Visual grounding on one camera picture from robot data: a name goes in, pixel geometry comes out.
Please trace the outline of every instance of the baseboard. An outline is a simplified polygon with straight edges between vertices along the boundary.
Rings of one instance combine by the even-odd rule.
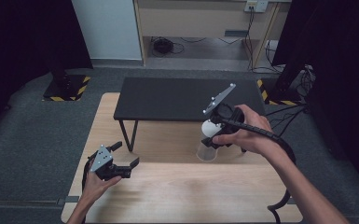
[[[144,66],[142,60],[125,60],[125,59],[91,59],[94,67],[110,66]]]

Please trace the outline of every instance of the black table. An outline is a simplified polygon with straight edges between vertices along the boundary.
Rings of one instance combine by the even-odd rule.
[[[113,118],[119,121],[129,151],[133,150],[138,120],[201,121],[211,98],[229,87],[236,88],[225,103],[249,105],[265,115],[264,103],[255,80],[126,77]],[[135,120],[131,141],[123,120]]]

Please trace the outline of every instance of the table leg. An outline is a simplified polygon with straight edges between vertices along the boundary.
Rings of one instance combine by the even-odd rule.
[[[129,137],[127,136],[127,131],[126,128],[124,127],[123,120],[122,119],[119,120],[118,123],[120,124],[121,131],[123,132],[124,139],[126,140],[127,148],[129,149],[129,151],[132,151],[133,144],[135,142],[136,129],[138,128],[138,120],[136,120],[133,125],[131,142],[129,140]]]

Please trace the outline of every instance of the tabletop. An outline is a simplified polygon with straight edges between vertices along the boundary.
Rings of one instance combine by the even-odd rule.
[[[119,93],[102,97],[69,196],[81,195],[87,157],[100,145],[122,141],[113,120]],[[217,158],[200,161],[200,122],[141,121],[137,148],[113,152],[114,163],[128,164],[139,157],[131,178],[122,179],[89,210],[88,223],[239,223],[275,222],[268,205],[277,203],[285,186],[273,168],[255,153],[235,146],[220,147]],[[66,203],[66,222],[76,203]],[[299,222],[295,204],[278,210],[283,222]]]
[[[255,80],[126,77],[115,119],[205,121],[202,111],[230,84],[236,85],[223,103],[246,104],[264,115],[264,102]]]

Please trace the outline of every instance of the wall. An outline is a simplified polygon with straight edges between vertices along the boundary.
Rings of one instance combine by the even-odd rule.
[[[279,40],[286,22],[287,13],[289,13],[291,3],[280,3],[278,14],[274,20],[271,31],[269,33],[269,40]]]
[[[73,0],[92,59],[142,60],[132,0]]]
[[[143,36],[224,37],[226,30],[247,30],[249,13],[241,1],[140,0]],[[256,13],[252,38],[264,36],[272,5]]]

